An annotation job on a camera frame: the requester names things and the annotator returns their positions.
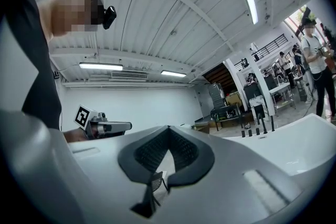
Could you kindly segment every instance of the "chair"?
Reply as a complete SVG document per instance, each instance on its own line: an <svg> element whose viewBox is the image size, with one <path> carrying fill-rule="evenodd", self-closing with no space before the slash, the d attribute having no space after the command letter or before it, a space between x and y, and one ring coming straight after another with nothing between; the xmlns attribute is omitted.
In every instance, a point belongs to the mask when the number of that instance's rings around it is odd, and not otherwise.
<svg viewBox="0 0 336 224"><path fill-rule="evenodd" d="M156 204L158 206L161 206L160 203L158 202L158 200L154 197L153 192L156 191L160 186L161 183L163 182L164 187L166 188L166 190L168 191L168 188L166 186L166 183L164 182L163 178L162 178L162 174L163 172L159 172L159 173L155 173L152 177L152 197L153 200L156 202Z"/></svg>

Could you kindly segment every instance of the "black pants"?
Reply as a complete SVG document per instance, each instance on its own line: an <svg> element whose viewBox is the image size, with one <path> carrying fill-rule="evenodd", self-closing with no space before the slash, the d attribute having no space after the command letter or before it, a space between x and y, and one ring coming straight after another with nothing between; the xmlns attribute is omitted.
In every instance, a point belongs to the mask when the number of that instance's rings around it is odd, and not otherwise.
<svg viewBox="0 0 336 224"><path fill-rule="evenodd" d="M334 82L332 80L332 74L329 67L326 67L322 72L317 74L312 74L314 78L314 83L317 89L317 106L316 106L316 115L321 116L323 112L323 104L324 104L324 89L326 89L329 103L331 115L335 116L336 113L336 99L335 99L335 88Z"/></svg>
<svg viewBox="0 0 336 224"><path fill-rule="evenodd" d="M295 84L294 84L294 79L293 79L292 71L290 69L286 69L285 72L286 72L286 74L288 76L288 80L289 80L289 84L290 84L291 88L294 88Z"/></svg>

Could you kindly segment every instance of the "white shirt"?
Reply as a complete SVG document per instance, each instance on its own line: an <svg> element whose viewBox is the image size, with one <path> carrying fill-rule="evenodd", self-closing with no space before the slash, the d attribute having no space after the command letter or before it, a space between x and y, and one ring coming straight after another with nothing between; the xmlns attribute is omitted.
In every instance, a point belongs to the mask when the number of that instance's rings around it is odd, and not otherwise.
<svg viewBox="0 0 336 224"><path fill-rule="evenodd" d="M319 48L322 48L320 42L318 41L318 39L313 36L313 37L308 37L307 35L305 35L302 39L301 39L301 47L303 48L303 50L305 48L309 48L310 53L312 55L315 55L318 52ZM313 74L317 74L322 72L324 69L326 69L327 64L324 61L324 57L319 57L317 58L315 61L308 63L309 64L309 68L310 71Z"/></svg>
<svg viewBox="0 0 336 224"><path fill-rule="evenodd" d="M279 64L280 64L280 66L282 66L287 61L288 60L285 57L281 57L281 56L279 57ZM283 66L283 69L285 69L285 70L290 69L289 64L285 64Z"/></svg>

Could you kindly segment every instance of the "white pillar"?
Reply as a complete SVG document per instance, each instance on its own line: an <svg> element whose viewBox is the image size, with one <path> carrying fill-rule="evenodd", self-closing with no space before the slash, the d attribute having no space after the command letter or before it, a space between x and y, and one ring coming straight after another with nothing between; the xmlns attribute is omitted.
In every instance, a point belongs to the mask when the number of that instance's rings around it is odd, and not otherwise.
<svg viewBox="0 0 336 224"><path fill-rule="evenodd" d="M227 69L229 70L229 72L230 72L230 74L233 78L233 81L236 84L237 90L239 92L241 101L242 101L243 106L244 106L244 110L247 111L248 110L247 98L246 98L245 91L244 91L244 88L243 88L244 85L241 84L241 82L238 78L238 75L237 75L238 71L237 71L237 69L235 68L235 65L232 63L232 61L230 59L226 59L224 64L227 67Z"/></svg>
<svg viewBox="0 0 336 224"><path fill-rule="evenodd" d="M272 115L275 114L275 111L274 111L272 97L269 93L269 90L268 90L266 81L264 79L264 76L263 76L263 74L261 74L257 63L254 61L254 58L251 56L250 52L249 51L244 51L243 55L247 59L247 61L249 62L250 66L253 70L253 73L256 75L256 77L258 79L261 92L262 92L262 94L265 98L266 106L267 106L267 109L268 109L268 114L269 114L269 116L272 116Z"/></svg>

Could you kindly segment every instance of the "ceiling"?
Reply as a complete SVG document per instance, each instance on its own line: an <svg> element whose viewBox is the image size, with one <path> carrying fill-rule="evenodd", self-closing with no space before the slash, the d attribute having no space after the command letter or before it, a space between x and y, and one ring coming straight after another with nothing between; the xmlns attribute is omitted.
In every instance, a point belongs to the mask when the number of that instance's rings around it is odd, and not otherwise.
<svg viewBox="0 0 336 224"><path fill-rule="evenodd" d="M103 0L117 11L110 29L54 38L50 59L58 70L66 69L61 73L68 87L188 87L204 82L202 74L307 1L255 0L259 22L253 25L245 0ZM111 72L76 66L82 61L120 63L147 77L111 79ZM187 76L163 76L162 70Z"/></svg>

